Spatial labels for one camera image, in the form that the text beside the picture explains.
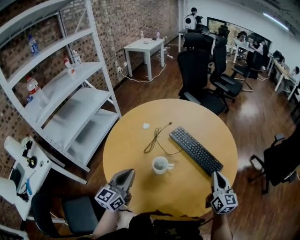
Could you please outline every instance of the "brick wall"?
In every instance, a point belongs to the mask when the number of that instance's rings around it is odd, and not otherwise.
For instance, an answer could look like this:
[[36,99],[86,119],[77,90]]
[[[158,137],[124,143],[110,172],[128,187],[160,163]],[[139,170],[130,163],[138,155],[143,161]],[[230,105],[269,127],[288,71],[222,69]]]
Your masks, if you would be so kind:
[[[0,12],[0,25],[45,0],[19,0],[10,5],[5,11]],[[113,87],[122,77],[115,72],[118,64],[124,66],[125,54],[123,47],[137,40],[140,31],[143,30],[145,37],[154,37],[157,30],[162,36],[168,36],[171,40],[177,36],[178,0],[91,0],[93,13],[96,21],[98,35],[108,58],[105,62],[110,74]],[[62,10],[62,16],[67,34],[75,31],[79,18],[84,12],[83,0],[75,0]],[[88,26],[88,20],[84,16],[80,29]],[[5,77],[9,77],[24,61],[30,57],[28,49],[28,35],[32,34],[38,42],[39,48],[43,49],[62,37],[57,18],[51,17],[31,27],[24,33],[19,34],[1,48],[0,65]],[[90,36],[74,42],[72,49],[80,54],[82,61],[97,61],[97,54]],[[41,87],[49,82],[54,76],[64,69],[63,55],[65,49],[61,49],[40,63],[30,74],[35,77]],[[132,68],[136,68],[142,62],[140,53],[130,55]],[[106,89],[102,73],[95,73],[89,82],[98,89]],[[25,105],[28,95],[26,81],[22,79],[15,86],[15,94],[20,102]],[[14,160],[3,148],[7,136],[11,135],[21,141],[25,136],[31,135],[37,141],[47,146],[35,131],[20,116],[11,104],[3,89],[0,87],[0,176],[7,178],[14,164]],[[0,197],[0,224],[10,227],[19,227],[21,218],[14,206]]]

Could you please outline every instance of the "round wooden table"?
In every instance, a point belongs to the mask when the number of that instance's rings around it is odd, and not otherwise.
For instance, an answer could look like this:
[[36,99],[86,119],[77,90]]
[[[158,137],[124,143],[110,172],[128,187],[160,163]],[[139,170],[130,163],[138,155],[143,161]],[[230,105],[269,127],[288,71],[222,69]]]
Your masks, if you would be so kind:
[[[158,141],[168,153],[181,148],[169,133],[179,126],[186,129],[223,165],[221,173],[232,185],[237,173],[238,153],[231,132],[213,112],[198,104],[161,99],[142,104],[126,113],[111,130],[104,148],[103,167],[107,181],[124,169],[135,170],[129,209],[136,214],[159,210],[179,217],[199,217],[209,212],[205,198],[211,193],[210,177],[185,152],[168,157],[156,143],[153,151],[143,151],[154,137],[154,130],[167,126]],[[149,123],[148,129],[143,124]],[[152,160],[166,157],[175,167],[164,175],[152,170]]]

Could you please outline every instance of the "mug handle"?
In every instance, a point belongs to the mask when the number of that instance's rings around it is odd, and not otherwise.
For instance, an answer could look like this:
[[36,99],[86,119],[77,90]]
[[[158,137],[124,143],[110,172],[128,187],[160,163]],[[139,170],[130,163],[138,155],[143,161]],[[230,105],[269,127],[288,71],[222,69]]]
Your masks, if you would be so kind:
[[169,163],[167,169],[169,169],[169,170],[170,170],[170,169],[173,169],[174,166],[175,166],[174,164]]

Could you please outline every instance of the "blue bottle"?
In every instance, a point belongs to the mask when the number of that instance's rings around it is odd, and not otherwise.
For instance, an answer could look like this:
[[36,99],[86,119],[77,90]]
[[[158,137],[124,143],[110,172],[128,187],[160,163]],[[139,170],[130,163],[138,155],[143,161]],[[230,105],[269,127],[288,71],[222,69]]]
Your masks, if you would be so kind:
[[29,45],[30,52],[32,55],[39,53],[38,44],[37,44],[36,40],[32,37],[31,34],[29,34],[29,36],[28,36],[28,45]]

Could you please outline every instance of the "white backpack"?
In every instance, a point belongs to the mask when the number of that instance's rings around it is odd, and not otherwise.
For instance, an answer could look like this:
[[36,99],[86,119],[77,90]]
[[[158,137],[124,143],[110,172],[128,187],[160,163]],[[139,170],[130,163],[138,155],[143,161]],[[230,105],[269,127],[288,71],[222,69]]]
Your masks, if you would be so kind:
[[196,17],[197,17],[196,14],[194,16],[190,14],[184,19],[184,24],[185,24],[186,29],[188,29],[188,30],[196,29],[196,26],[197,26]]

